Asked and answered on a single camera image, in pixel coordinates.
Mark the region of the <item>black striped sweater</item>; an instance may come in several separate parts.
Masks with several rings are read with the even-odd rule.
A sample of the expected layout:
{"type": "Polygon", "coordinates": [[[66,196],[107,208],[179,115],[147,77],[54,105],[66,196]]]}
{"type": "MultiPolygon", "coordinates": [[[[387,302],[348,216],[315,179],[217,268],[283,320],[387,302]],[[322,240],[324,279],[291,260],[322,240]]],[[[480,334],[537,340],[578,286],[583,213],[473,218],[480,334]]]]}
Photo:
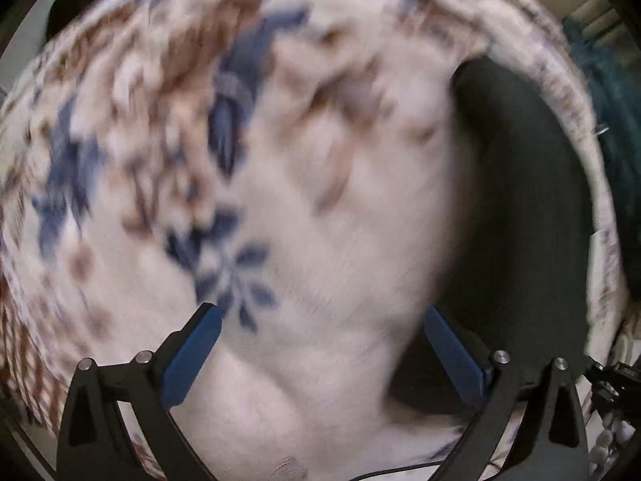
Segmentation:
{"type": "Polygon", "coordinates": [[[438,307],[529,381],[559,357],[580,377],[594,232],[583,163],[529,77],[477,58],[453,89],[481,146],[481,214],[438,307]]]}

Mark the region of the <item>teal plush blanket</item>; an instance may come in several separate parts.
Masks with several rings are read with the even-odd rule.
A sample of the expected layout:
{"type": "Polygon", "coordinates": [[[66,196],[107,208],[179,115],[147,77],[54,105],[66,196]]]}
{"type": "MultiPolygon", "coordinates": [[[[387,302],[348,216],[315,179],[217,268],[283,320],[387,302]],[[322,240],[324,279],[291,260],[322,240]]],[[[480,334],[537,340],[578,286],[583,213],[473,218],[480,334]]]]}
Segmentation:
{"type": "Polygon", "coordinates": [[[614,53],[563,21],[571,58],[586,76],[597,115],[598,142],[615,205],[621,256],[633,294],[640,280],[640,88],[614,53]]]}

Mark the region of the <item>floral bed blanket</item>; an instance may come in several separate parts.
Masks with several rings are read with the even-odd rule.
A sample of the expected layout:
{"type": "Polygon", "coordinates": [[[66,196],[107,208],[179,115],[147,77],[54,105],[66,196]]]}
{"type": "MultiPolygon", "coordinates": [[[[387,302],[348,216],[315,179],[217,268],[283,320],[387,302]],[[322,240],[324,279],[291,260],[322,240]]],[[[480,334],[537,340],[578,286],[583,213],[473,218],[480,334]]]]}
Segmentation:
{"type": "Polygon", "coordinates": [[[537,0],[99,0],[1,110],[1,384],[52,438],[78,363],[222,332],[180,431],[221,480],[431,472],[470,414],[417,342],[481,214],[454,75],[532,79],[588,178],[588,358],[626,286],[587,85],[537,0]]]}

